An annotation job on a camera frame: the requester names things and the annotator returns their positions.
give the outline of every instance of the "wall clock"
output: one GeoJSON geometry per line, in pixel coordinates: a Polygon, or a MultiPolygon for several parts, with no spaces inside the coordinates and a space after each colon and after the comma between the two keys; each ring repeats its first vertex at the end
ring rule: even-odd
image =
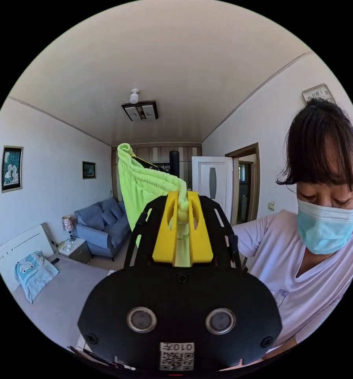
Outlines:
{"type": "Polygon", "coordinates": [[[335,104],[335,100],[332,94],[330,93],[326,84],[320,84],[318,86],[309,88],[303,91],[302,95],[306,102],[314,98],[320,98],[320,99],[328,100],[335,104]]]}

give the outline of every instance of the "striped wallpaper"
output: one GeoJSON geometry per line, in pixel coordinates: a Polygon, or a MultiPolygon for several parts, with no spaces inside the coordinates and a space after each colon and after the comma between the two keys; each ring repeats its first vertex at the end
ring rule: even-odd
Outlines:
{"type": "MultiPolygon", "coordinates": [[[[179,151],[180,178],[187,183],[187,188],[192,189],[192,157],[201,156],[201,145],[196,147],[173,146],[173,147],[143,147],[134,148],[134,154],[151,163],[166,163],[170,160],[170,151],[179,151]]],[[[118,156],[116,148],[112,149],[112,181],[113,196],[122,201],[120,180],[118,176],[118,156]]]]}

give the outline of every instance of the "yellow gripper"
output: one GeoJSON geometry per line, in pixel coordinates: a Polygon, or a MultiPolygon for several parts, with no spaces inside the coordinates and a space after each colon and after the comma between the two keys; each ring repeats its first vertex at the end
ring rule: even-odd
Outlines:
{"type": "MultiPolygon", "coordinates": [[[[157,241],[153,251],[153,260],[159,263],[170,263],[175,266],[177,244],[177,201],[179,193],[169,192],[164,207],[157,241]]],[[[189,203],[189,255],[191,266],[196,263],[210,263],[213,252],[204,214],[197,192],[187,191],[189,203]]]]}

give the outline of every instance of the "woman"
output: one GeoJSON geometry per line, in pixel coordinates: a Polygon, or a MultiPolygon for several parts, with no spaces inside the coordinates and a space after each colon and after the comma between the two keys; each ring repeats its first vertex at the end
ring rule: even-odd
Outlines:
{"type": "Polygon", "coordinates": [[[275,297],[283,329],[275,356],[329,316],[353,278],[353,128],[335,104],[311,100],[287,135],[282,185],[296,184],[298,214],[282,210],[235,225],[250,274],[275,297]]]}

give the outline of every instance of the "table lamp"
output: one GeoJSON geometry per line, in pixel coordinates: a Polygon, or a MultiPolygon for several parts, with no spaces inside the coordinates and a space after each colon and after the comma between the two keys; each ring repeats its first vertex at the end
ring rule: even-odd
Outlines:
{"type": "Polygon", "coordinates": [[[76,240],[76,238],[71,234],[71,232],[74,230],[74,223],[71,219],[71,216],[63,216],[62,224],[63,230],[70,233],[70,238],[67,240],[67,242],[69,242],[68,247],[71,247],[73,245],[73,242],[76,240]]]}

